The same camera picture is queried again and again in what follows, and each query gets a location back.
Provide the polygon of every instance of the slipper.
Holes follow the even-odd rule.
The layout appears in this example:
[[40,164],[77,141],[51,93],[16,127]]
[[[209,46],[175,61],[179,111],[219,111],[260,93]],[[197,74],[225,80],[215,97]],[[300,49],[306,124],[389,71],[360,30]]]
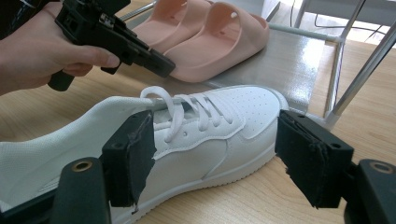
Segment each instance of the slipper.
[[206,0],[158,0],[152,14],[132,31],[164,53],[201,30],[210,6]]
[[170,76],[201,82],[259,52],[268,38],[269,25],[264,18],[217,2],[209,9],[201,31],[166,51],[164,56],[176,64]]

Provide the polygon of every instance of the white shoelace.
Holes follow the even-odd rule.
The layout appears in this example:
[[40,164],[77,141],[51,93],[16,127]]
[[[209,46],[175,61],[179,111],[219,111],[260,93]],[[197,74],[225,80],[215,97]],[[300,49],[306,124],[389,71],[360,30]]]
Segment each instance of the white shoelace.
[[167,143],[172,141],[183,123],[185,111],[182,102],[191,106],[198,118],[198,130],[200,132],[207,130],[210,118],[212,118],[212,122],[215,127],[220,125],[221,116],[223,116],[228,123],[233,123],[233,116],[228,109],[215,107],[214,103],[202,93],[195,93],[192,95],[180,94],[175,95],[174,99],[172,99],[166,90],[161,87],[153,86],[142,90],[140,97],[145,98],[149,94],[156,94],[163,98],[168,107],[172,122],[164,139]]

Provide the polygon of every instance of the person's hand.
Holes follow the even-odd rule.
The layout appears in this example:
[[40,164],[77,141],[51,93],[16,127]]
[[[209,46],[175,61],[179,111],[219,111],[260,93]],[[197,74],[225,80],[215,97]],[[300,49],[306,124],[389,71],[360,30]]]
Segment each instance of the person's hand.
[[120,59],[106,49],[71,44],[55,23],[61,8],[61,3],[48,3],[20,29],[0,40],[0,95],[45,85],[60,70],[82,77],[93,65],[119,65]]

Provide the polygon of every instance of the shoe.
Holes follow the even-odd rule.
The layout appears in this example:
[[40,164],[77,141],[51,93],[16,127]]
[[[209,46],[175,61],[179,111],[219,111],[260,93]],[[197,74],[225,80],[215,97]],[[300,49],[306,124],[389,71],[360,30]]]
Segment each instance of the shoe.
[[208,80],[262,50],[269,32],[264,18],[216,2],[197,35],[164,53],[176,65],[170,76],[185,82]]
[[198,34],[211,2],[158,0],[152,14],[132,31],[152,49],[164,53]]
[[[154,93],[161,98],[147,98]],[[142,98],[114,96],[62,129],[27,142],[0,142],[2,211],[55,189],[66,164],[99,157],[132,114],[151,109],[155,164],[138,212],[111,208],[113,223],[135,222],[163,201],[193,189],[232,183],[275,156],[277,116],[288,109],[277,91],[235,86],[173,98],[149,87]]]

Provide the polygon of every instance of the floor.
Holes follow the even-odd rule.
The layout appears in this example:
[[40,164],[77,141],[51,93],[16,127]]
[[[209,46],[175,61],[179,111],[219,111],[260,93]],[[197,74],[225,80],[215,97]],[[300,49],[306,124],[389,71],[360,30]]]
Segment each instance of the floor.
[[[297,17],[301,3],[302,0],[281,0],[279,10],[270,22],[292,26]],[[316,16],[317,14],[305,13],[300,28],[325,35],[340,35],[343,32],[343,28],[331,27],[345,26],[347,24],[347,20],[324,15],[318,15],[317,21],[315,21]],[[359,28],[353,28],[347,39],[376,45],[381,41],[384,34],[389,29],[388,26],[380,27],[378,24],[361,21],[356,21],[353,27]]]

